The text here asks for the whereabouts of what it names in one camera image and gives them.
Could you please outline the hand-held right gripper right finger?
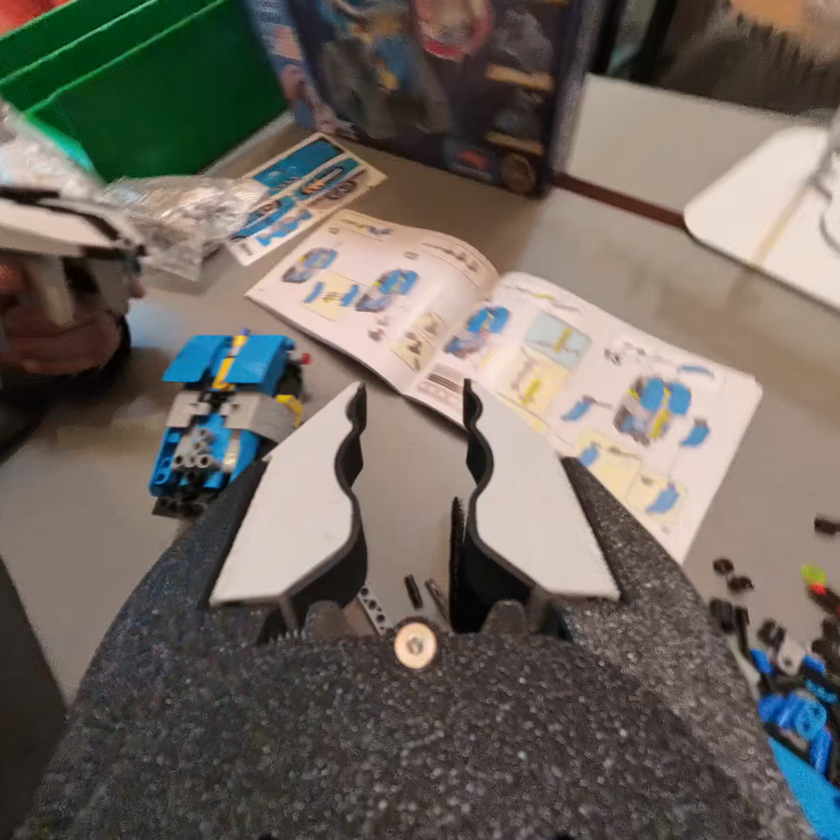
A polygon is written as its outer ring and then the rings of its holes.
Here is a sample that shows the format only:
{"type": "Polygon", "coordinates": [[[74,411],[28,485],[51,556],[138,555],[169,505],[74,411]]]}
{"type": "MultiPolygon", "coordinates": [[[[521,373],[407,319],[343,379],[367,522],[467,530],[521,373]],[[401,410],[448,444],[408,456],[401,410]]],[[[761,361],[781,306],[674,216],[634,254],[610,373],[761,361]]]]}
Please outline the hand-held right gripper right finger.
{"type": "Polygon", "coordinates": [[[502,602],[558,634],[559,602],[617,604],[622,593],[562,459],[497,395],[466,380],[463,425],[474,488],[455,500],[449,621],[478,632],[502,602]]]}

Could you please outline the instruction booklet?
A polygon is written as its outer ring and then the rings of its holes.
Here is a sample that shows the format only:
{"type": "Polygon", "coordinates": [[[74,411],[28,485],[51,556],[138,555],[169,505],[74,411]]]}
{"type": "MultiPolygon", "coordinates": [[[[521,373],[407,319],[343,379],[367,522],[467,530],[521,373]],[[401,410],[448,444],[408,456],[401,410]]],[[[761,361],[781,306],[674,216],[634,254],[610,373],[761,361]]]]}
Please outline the instruction booklet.
{"type": "Polygon", "coordinates": [[[760,404],[751,376],[459,239],[342,211],[245,297],[461,425],[483,385],[684,563],[760,404]]]}

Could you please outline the pile of toy building pieces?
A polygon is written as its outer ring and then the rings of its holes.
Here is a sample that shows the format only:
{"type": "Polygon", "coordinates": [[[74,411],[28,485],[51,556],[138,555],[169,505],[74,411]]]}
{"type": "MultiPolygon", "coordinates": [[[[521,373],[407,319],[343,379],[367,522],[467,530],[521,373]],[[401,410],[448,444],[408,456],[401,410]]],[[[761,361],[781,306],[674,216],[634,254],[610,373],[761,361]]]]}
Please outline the pile of toy building pieces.
{"type": "Polygon", "coordinates": [[[805,563],[803,596],[819,627],[804,641],[781,619],[751,614],[753,575],[727,553],[715,552],[711,572],[720,593],[707,599],[741,669],[784,781],[816,838],[839,838],[839,597],[838,567],[805,563]]]}

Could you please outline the dark blue kit box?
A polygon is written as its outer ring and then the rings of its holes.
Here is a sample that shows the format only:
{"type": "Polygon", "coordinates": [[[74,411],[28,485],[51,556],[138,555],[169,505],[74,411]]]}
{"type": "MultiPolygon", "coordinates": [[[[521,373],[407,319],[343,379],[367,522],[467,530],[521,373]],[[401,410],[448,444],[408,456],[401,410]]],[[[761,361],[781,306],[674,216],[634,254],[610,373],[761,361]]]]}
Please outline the dark blue kit box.
{"type": "Polygon", "coordinates": [[[567,154],[598,2],[247,1],[305,130],[520,196],[567,154]]]}

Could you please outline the partly built blue toy robot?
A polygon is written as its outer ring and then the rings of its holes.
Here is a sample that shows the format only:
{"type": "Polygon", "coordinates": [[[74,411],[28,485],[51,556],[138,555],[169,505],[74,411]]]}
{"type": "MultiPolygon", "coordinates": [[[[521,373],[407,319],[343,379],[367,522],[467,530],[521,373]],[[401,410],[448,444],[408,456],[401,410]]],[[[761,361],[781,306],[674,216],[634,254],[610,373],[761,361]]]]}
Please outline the partly built blue toy robot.
{"type": "Polygon", "coordinates": [[[197,335],[163,375],[176,394],[150,474],[152,514],[199,517],[303,422],[311,362],[282,334],[197,335]]]}

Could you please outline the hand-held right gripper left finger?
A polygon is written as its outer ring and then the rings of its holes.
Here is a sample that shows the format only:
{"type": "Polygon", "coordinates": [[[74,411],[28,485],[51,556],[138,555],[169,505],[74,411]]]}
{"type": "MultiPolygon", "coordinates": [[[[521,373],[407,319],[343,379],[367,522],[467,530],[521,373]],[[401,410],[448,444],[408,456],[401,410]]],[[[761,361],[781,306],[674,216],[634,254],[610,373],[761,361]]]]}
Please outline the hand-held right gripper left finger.
{"type": "Polygon", "coordinates": [[[291,630],[319,602],[356,599],[368,572],[354,494],[366,421],[366,388],[356,382],[268,454],[209,607],[277,608],[291,630]]]}

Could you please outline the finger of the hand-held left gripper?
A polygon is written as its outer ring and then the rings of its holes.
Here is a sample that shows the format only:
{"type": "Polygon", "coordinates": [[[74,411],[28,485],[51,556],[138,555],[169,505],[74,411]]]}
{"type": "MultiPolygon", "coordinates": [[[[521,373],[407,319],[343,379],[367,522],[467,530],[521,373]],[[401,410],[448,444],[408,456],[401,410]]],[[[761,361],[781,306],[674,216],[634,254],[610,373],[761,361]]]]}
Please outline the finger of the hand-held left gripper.
{"type": "Polygon", "coordinates": [[[56,191],[3,185],[1,250],[31,256],[143,256],[144,238],[122,212],[56,191]]]}

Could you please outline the person's left hand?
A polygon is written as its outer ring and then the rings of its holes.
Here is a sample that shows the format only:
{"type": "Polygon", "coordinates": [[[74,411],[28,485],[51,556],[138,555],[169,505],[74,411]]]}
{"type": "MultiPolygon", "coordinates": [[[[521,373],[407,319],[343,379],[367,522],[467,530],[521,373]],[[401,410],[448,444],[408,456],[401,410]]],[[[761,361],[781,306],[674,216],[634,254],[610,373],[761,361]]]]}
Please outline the person's left hand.
{"type": "Polygon", "coordinates": [[[98,375],[120,367],[130,356],[128,322],[100,294],[80,294],[69,323],[60,326],[42,309],[23,267],[4,260],[1,294],[3,382],[16,375],[98,375]]]}

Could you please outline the red plastic bin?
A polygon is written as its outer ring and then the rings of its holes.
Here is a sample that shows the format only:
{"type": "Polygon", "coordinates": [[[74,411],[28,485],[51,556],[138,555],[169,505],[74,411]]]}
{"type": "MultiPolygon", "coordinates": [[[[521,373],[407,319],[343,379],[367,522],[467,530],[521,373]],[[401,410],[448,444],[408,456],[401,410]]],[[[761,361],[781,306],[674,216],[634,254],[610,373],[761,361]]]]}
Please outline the red plastic bin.
{"type": "Polygon", "coordinates": [[[67,1],[1,1],[1,35],[64,5],[67,1]]]}

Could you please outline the blue sticker sheet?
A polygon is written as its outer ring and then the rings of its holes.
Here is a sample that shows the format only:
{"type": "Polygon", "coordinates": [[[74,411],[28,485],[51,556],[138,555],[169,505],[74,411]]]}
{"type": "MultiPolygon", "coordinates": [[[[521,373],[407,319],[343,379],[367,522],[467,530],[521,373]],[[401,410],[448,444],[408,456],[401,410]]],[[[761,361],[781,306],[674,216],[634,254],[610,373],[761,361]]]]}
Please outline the blue sticker sheet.
{"type": "Polygon", "coordinates": [[[314,133],[249,175],[265,194],[224,243],[251,266],[384,183],[385,173],[325,133],[314,133]]]}

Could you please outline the crumpled clear plastic bag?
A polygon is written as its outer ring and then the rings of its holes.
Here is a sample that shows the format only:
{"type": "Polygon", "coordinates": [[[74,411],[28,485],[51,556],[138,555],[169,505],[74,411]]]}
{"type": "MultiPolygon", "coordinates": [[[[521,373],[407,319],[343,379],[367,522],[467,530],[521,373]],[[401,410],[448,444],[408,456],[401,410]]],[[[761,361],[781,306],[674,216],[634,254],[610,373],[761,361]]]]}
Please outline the crumpled clear plastic bag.
{"type": "Polygon", "coordinates": [[[144,266],[189,281],[198,280],[205,258],[236,234],[268,196],[268,188],[249,177],[175,175],[106,184],[5,100],[1,184],[115,212],[142,237],[144,266]]]}

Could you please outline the grey desk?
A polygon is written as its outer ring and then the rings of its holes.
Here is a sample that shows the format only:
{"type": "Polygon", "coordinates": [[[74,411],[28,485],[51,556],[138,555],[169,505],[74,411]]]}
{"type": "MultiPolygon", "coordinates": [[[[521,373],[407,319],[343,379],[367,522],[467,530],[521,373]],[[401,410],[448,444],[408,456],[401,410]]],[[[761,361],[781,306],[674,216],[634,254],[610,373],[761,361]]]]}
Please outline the grey desk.
{"type": "MultiPolygon", "coordinates": [[[[387,181],[353,203],[394,223],[437,229],[502,272],[572,291],[637,329],[749,373],[763,399],[691,546],[684,569],[725,595],[712,562],[753,582],[751,617],[801,644],[823,614],[806,595],[812,564],[838,586],[838,316],[699,246],[680,211],[705,186],[795,122],[591,77],[570,178],[541,202],[354,149],[387,181]]],[[[132,312],[136,351],[102,403],[58,407],[2,464],[2,557],[70,704],[102,636],[178,523],[151,515],[146,485],[171,389],[161,373],[197,333],[294,335],[244,297],[287,250],[240,267],[226,253],[199,284],[157,280],[132,312]]]]}

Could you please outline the green plastic bin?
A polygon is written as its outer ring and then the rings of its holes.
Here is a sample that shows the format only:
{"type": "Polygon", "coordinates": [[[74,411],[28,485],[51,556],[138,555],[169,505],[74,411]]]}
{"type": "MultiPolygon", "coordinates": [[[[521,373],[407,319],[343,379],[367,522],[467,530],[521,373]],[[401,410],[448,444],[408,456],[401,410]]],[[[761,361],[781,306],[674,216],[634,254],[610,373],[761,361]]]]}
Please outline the green plastic bin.
{"type": "Polygon", "coordinates": [[[1,60],[2,99],[106,182],[198,173],[287,110],[244,2],[68,2],[1,60]]]}

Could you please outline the long grey holed beam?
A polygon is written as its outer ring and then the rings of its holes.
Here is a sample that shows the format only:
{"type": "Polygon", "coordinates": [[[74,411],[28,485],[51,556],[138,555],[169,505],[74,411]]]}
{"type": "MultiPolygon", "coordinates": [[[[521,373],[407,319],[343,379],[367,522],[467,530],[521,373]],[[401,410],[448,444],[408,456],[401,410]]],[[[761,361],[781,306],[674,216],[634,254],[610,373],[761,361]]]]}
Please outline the long grey holed beam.
{"type": "Polygon", "coordinates": [[[370,625],[379,636],[385,636],[391,632],[393,622],[382,601],[367,582],[360,588],[356,601],[360,604],[370,625]]]}

